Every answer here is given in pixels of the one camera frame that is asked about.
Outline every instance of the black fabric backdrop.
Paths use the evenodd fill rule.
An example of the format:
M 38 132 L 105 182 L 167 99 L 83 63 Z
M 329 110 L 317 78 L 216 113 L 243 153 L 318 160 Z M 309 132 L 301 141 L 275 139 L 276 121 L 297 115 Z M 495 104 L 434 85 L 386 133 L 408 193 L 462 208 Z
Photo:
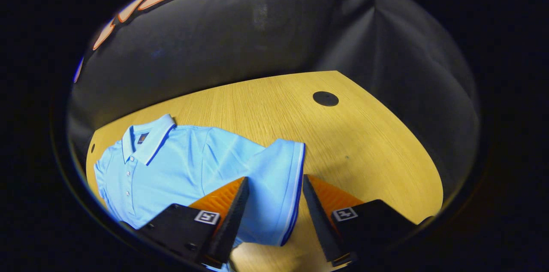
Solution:
M 49 104 L 65 105 L 52 91 L 70 88 L 90 35 L 127 1 L 4 0 L 6 271 L 181 270 L 143 258 L 104 231 L 63 184 L 51 151 Z M 490 130 L 482 183 L 424 249 L 431 256 L 424 265 L 546 271 L 545 0 L 415 1 L 463 50 Z
M 116 23 L 96 51 L 88 46 L 72 91 L 69 136 L 82 164 L 96 129 L 146 106 L 320 70 L 351 78 L 412 130 L 445 198 L 474 160 L 474 78 L 447 31 L 411 0 L 167 0 Z

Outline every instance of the polo shirt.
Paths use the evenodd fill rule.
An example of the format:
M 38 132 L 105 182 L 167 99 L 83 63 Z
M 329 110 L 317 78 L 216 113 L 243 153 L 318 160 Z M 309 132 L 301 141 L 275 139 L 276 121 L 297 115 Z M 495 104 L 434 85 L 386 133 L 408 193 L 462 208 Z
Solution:
M 298 215 L 305 144 L 263 147 L 217 127 L 175 125 L 169 114 L 133 125 L 94 165 L 116 221 L 139 229 L 172 203 L 188 206 L 242 176 L 250 194 L 234 246 L 282 246 Z

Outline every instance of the wooden table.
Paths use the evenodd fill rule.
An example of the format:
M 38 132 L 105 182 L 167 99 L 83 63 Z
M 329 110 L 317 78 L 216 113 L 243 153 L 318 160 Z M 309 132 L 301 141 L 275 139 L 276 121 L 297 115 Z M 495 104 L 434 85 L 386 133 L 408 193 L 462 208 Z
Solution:
M 318 104 L 312 98 L 318 91 L 335 94 L 339 104 Z M 155 104 L 96 130 L 86 172 L 91 191 L 103 205 L 94 163 L 129 126 L 167 113 L 177 125 L 219 127 L 265 147 L 278 138 L 304 142 L 304 173 L 366 202 L 382 199 L 416 224 L 441 208 L 441 180 L 420 142 L 376 98 L 337 71 L 211 88 Z M 336 269 L 324 258 L 303 195 L 295 229 L 285 246 L 243 243 L 231 257 L 240 272 Z

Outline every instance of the shirt collar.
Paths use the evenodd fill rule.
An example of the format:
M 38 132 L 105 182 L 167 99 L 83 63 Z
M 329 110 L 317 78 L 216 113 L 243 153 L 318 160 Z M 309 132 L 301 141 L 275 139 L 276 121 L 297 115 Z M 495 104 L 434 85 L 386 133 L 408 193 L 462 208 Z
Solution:
M 169 114 L 165 114 L 156 121 L 128 127 L 122 137 L 122 157 L 124 158 L 124 163 L 133 155 L 133 157 L 141 163 L 148 165 L 151 159 L 153 159 L 153 156 L 157 153 L 166 134 L 174 125 L 175 122 L 172 117 Z M 132 137 L 135 137 L 135 134 L 147 132 L 149 135 L 147 135 L 145 141 L 143 141 L 136 151 L 134 149 Z

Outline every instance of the black background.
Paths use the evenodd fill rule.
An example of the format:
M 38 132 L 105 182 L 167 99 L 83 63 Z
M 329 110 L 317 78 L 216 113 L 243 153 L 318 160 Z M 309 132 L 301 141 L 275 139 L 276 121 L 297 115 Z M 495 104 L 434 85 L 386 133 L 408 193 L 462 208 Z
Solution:
M 71 82 L 90 35 L 127 1 L 4 0 L 8 271 L 159 269 L 78 206 L 49 141 L 49 106 L 62 101 L 51 92 Z M 441 258 L 448 269 L 544 270 L 547 0 L 415 1 L 455 37 L 489 115 L 488 170 Z

